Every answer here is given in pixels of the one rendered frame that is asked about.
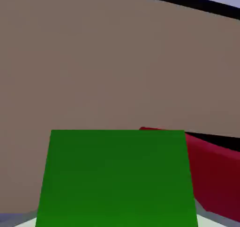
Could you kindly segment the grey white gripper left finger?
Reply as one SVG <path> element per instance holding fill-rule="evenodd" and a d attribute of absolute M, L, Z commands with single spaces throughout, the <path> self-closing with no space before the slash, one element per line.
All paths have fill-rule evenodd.
<path fill-rule="evenodd" d="M 34 219 L 37 210 L 26 213 L 0 213 L 0 227 L 15 227 Z"/>

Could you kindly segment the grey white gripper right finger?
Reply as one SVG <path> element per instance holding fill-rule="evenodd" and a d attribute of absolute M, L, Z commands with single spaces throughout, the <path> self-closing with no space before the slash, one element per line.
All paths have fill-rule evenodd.
<path fill-rule="evenodd" d="M 198 227 L 240 227 L 240 222 L 206 211 L 195 199 Z"/>

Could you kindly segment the small green cube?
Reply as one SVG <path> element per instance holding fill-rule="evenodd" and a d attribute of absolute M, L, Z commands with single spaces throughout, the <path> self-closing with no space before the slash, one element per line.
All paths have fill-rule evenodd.
<path fill-rule="evenodd" d="M 198 227 L 183 130 L 52 130 L 36 227 Z"/>

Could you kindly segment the small red cube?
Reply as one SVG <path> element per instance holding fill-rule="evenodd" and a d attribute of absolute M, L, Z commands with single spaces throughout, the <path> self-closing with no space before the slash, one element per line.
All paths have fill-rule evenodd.
<path fill-rule="evenodd" d="M 240 138 L 186 133 L 196 211 L 240 227 Z"/>

